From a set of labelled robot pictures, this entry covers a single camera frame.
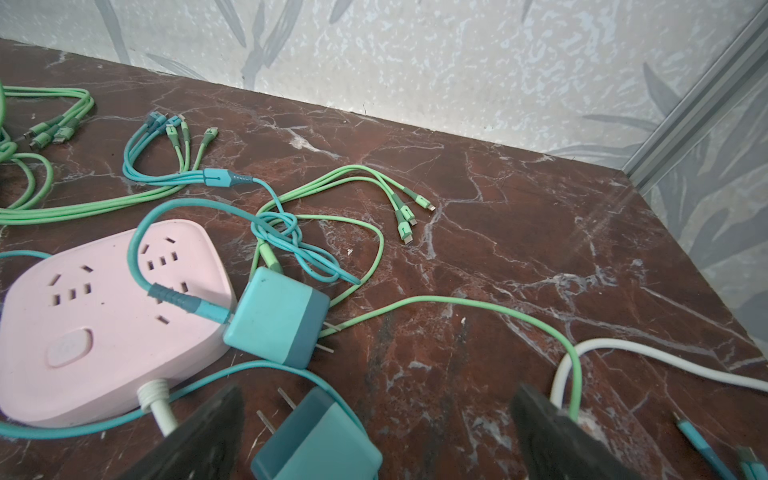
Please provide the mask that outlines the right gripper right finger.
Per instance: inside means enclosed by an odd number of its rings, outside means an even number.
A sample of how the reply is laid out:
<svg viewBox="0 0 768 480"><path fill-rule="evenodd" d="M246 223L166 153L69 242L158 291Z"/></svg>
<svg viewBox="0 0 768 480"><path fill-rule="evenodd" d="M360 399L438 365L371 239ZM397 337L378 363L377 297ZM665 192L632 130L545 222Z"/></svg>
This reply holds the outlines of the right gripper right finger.
<svg viewBox="0 0 768 480"><path fill-rule="evenodd" d="M532 385L519 385L510 414L529 479L640 477Z"/></svg>

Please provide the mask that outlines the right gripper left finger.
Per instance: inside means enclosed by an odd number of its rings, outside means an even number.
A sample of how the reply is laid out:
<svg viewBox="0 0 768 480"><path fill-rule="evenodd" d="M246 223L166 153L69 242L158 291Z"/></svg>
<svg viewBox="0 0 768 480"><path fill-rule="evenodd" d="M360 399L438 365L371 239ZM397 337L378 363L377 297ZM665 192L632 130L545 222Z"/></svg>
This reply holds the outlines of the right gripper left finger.
<svg viewBox="0 0 768 480"><path fill-rule="evenodd" d="M123 479L228 479L241 446L244 399L228 385L178 423L166 385L144 385L137 391L140 409L150 412L164 440L126 470Z"/></svg>

